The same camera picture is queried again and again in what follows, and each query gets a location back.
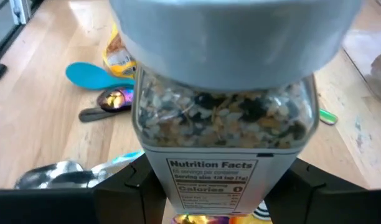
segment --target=yellow package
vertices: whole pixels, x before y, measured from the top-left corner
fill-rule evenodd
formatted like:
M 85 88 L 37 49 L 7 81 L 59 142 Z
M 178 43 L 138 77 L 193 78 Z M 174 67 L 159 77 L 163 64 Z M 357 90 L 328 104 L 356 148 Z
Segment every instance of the yellow package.
M 136 62 L 121 40 L 116 24 L 113 24 L 109 44 L 102 53 L 106 69 L 119 78 L 134 78 Z

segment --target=spoon handle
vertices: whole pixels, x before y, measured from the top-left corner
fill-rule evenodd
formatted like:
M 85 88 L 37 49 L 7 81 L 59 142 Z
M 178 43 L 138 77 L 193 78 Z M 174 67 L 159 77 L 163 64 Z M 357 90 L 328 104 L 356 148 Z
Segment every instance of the spoon handle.
M 81 122 L 87 123 L 92 121 L 98 121 L 100 119 L 109 118 L 119 113 L 109 113 L 101 108 L 87 108 L 78 114 L 78 118 Z

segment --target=green object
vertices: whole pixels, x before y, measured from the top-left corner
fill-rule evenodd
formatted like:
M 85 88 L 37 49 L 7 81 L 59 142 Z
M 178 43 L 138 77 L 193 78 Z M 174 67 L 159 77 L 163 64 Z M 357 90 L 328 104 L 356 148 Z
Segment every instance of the green object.
M 337 123 L 337 116 L 328 112 L 327 110 L 324 110 L 324 109 L 320 109 L 319 110 L 319 119 L 325 123 L 325 124 L 328 124 L 328 125 L 333 125 L 333 124 L 336 124 Z

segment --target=clear plastic container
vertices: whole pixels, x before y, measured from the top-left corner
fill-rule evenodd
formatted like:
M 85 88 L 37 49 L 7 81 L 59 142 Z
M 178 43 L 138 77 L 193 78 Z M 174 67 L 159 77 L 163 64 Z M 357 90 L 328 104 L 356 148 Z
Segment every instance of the clear plastic container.
M 269 90 L 209 91 L 138 66 L 133 124 L 157 147 L 303 147 L 318 123 L 313 76 Z

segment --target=nutrition facts label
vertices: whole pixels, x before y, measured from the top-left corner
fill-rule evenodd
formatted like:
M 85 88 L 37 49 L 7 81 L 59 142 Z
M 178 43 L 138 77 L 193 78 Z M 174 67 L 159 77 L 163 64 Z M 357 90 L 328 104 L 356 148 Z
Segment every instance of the nutrition facts label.
M 257 160 L 167 159 L 184 209 L 235 210 Z

